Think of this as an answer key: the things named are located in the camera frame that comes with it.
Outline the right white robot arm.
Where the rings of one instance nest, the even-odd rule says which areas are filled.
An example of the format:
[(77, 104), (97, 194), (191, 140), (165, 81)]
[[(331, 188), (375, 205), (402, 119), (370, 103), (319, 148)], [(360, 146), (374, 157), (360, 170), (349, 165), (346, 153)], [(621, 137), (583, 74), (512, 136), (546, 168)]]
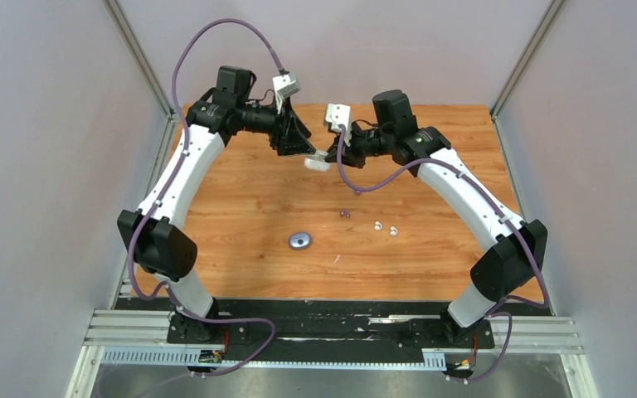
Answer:
[(353, 119), (346, 104), (328, 104), (324, 125), (337, 137), (324, 160), (336, 163), (343, 180), (346, 167), (362, 168), (368, 157), (389, 155), (399, 169), (372, 187), (347, 185), (355, 192), (374, 192), (408, 172), (439, 194), (470, 229), (483, 256), (470, 270), (470, 284), (443, 315), (440, 334), (451, 346), (461, 346), (474, 334), (478, 321), (510, 299), (514, 290), (535, 279), (545, 308), (549, 295), (542, 279), (547, 228), (540, 220), (526, 221), (511, 211), (465, 166), (444, 134), (421, 127), (401, 90), (375, 95), (377, 118), (367, 129)]

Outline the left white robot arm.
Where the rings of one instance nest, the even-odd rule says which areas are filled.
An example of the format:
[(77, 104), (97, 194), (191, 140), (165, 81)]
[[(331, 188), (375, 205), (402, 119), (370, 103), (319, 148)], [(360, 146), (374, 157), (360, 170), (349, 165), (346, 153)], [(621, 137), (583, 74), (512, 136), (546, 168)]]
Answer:
[(270, 104), (250, 98), (256, 81), (251, 70), (220, 67), (216, 84), (188, 109), (182, 137), (152, 191), (117, 219), (128, 268), (138, 265), (159, 281), (177, 310), (192, 317), (188, 329), (200, 342), (219, 336), (221, 320), (211, 314), (214, 298), (194, 269), (197, 244), (183, 228), (208, 170), (240, 131), (267, 135), (279, 156), (316, 152), (290, 102), (300, 90), (296, 76), (281, 70), (273, 78)]

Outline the white earbud charging case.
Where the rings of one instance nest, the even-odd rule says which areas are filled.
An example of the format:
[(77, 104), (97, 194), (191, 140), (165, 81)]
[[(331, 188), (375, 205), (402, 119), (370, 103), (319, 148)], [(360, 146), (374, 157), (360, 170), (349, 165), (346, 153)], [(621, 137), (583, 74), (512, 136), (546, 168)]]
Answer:
[(331, 163), (326, 161), (327, 156), (327, 152), (317, 150), (304, 158), (304, 166), (315, 172), (327, 172), (331, 168)]

